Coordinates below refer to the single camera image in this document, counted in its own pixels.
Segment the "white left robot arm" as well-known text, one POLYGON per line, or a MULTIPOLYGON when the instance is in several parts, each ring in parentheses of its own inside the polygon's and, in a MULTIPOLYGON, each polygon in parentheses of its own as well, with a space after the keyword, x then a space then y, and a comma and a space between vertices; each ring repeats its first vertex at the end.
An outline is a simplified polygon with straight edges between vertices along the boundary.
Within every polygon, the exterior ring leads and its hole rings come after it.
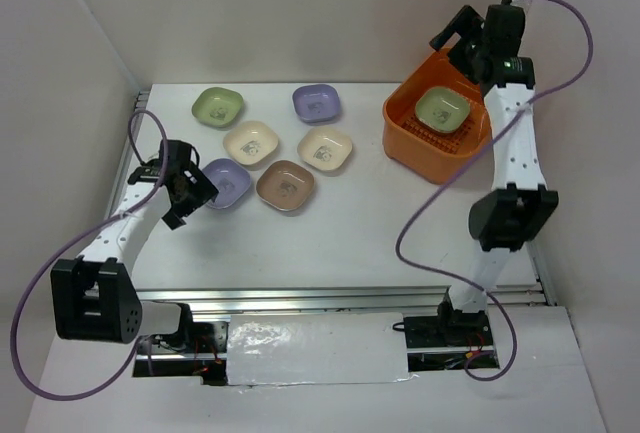
POLYGON ((127 180, 114 223, 74 259, 50 272, 54 319, 65 340, 131 343, 143 323, 143 306, 131 281, 138 255, 162 221, 176 230, 218 189, 199 168, 199 154, 170 140, 159 157, 139 165, 127 180))

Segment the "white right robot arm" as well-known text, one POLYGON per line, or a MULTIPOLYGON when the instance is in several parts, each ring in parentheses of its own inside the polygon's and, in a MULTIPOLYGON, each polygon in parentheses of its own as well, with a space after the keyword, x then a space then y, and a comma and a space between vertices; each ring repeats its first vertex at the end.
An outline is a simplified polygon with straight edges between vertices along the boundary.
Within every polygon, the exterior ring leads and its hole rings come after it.
POLYGON ((522 8, 493 4, 485 15, 463 6, 430 42, 440 50, 459 37, 450 64, 479 86, 492 131, 494 177, 491 190, 469 212, 468 228, 477 247, 471 281, 453 284, 438 307, 435 331, 450 345, 479 335, 488 324, 487 292, 510 257, 542 229, 559 203, 541 172, 535 141, 535 74, 531 59, 519 54, 525 30, 522 8))

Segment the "brown plate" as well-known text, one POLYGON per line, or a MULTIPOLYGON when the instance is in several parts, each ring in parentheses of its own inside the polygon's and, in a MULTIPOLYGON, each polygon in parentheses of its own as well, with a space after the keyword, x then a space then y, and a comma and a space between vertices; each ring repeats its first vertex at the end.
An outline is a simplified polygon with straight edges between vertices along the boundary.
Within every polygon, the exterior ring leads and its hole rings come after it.
POLYGON ((313 174, 289 160, 272 163, 256 183, 256 193, 266 204, 282 212, 302 207, 315 188, 313 174))

